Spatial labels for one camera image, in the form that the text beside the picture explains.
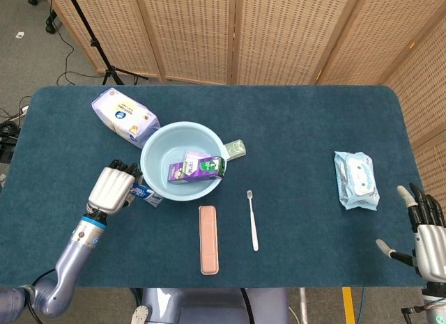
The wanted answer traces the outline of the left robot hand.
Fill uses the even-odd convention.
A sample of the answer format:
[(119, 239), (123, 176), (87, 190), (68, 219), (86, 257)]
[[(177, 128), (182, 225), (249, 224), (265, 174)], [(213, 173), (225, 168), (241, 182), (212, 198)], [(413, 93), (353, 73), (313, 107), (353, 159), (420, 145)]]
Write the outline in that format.
[(142, 172), (136, 163), (126, 164), (112, 160), (100, 173), (89, 195), (86, 211), (88, 214), (104, 213), (115, 215), (135, 200), (130, 193), (134, 184), (140, 184)]

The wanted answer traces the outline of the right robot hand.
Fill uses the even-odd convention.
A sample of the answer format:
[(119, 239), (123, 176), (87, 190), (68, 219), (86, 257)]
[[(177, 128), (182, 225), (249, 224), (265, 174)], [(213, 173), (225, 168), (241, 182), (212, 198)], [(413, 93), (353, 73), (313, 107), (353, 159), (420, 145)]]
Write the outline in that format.
[(379, 250), (387, 257), (416, 268), (423, 280), (431, 283), (445, 282), (445, 215), (439, 202), (425, 194), (415, 184), (397, 186), (397, 192), (408, 211), (414, 237), (414, 253), (403, 254), (376, 240)]

